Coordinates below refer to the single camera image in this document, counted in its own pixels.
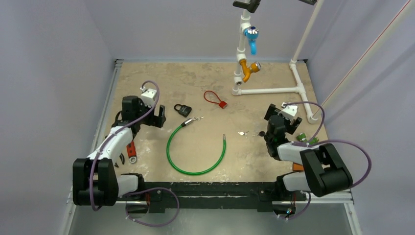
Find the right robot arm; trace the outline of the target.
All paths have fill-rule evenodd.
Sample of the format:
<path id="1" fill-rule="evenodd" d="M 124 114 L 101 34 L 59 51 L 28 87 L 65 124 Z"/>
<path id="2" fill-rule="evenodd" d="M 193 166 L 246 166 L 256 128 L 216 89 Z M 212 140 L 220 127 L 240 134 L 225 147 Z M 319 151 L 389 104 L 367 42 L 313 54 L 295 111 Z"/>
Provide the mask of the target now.
<path id="1" fill-rule="evenodd" d="M 350 188 L 353 178 L 333 144 L 310 146 L 287 139 L 286 135 L 293 134 L 302 122 L 301 118 L 295 117 L 297 110 L 296 105 L 280 109 L 270 104 L 264 117 L 268 122 L 263 137 L 268 154 L 277 161 L 293 162 L 303 167 L 303 171 L 277 177 L 276 196 L 287 199 L 294 191 L 306 191 L 322 197 Z"/>

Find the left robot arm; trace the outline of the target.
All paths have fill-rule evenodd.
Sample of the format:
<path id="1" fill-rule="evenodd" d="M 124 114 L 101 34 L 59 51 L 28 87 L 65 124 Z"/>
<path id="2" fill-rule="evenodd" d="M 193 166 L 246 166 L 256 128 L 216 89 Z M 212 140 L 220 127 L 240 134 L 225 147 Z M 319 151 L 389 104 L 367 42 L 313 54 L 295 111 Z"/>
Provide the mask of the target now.
<path id="1" fill-rule="evenodd" d="M 165 106 L 159 106 L 155 114 L 157 99 L 152 101 L 135 95 L 122 99 L 110 133 L 102 144 L 85 158 L 78 158 L 72 165 L 73 202 L 78 206 L 113 206 L 118 198 L 129 195 L 140 200 L 146 194 L 144 179 L 138 173 L 116 175 L 115 164 L 122 151 L 133 142 L 142 124 L 162 128 L 165 121 Z"/>

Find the green cable lock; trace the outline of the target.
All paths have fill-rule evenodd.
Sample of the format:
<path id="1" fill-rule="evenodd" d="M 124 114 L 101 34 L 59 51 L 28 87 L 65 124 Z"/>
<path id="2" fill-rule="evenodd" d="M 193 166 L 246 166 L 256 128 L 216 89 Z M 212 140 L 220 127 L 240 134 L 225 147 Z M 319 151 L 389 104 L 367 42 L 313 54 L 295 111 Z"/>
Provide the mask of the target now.
<path id="1" fill-rule="evenodd" d="M 165 154 L 169 165 L 186 176 L 206 175 L 222 163 L 227 152 L 227 136 L 209 141 L 210 135 L 195 133 L 182 136 L 184 129 L 204 117 L 191 117 L 179 124 L 168 137 Z"/>

